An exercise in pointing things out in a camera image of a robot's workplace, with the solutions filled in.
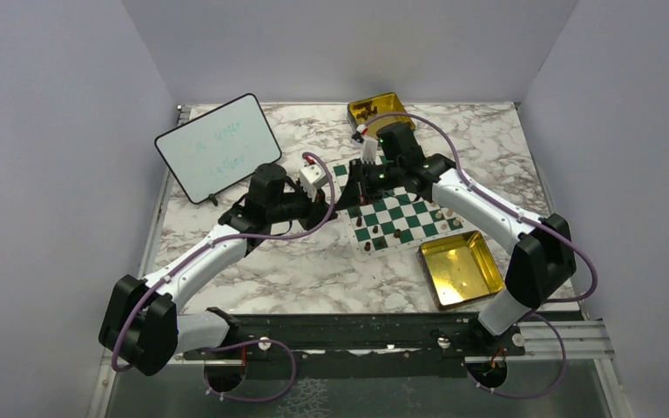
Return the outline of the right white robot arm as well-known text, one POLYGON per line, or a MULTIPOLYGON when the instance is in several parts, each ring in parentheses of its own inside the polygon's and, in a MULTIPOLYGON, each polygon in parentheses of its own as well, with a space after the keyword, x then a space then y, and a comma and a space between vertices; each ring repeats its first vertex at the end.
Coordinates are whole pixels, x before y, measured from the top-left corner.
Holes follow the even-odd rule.
POLYGON ((373 204, 385 192, 402 187, 417 198, 451 209, 487 233, 509 255, 504 287, 472 321, 468 343, 479 354, 499 347, 503 334, 538 309, 576 271, 568 222, 557 214, 527 212, 485 191, 442 155, 425 155, 411 128, 393 123, 375 137, 385 162, 356 158, 336 210, 373 204))

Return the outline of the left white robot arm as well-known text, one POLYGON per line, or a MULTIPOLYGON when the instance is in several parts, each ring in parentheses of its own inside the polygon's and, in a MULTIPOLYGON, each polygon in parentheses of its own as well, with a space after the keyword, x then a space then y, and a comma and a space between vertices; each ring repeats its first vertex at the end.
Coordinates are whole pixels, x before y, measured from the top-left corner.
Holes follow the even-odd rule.
POLYGON ((111 368, 137 369, 152 376, 177 353, 192 350, 193 340, 218 357, 235 353, 239 335, 209 313, 179 319, 179 310, 214 276, 249 255, 267 240, 277 223, 299 222, 304 238, 335 217, 334 177, 314 155, 291 179, 277 164, 260 165, 248 191, 225 211, 213 229, 167 266, 143 278, 130 274, 114 285, 98 333, 111 351, 111 368))

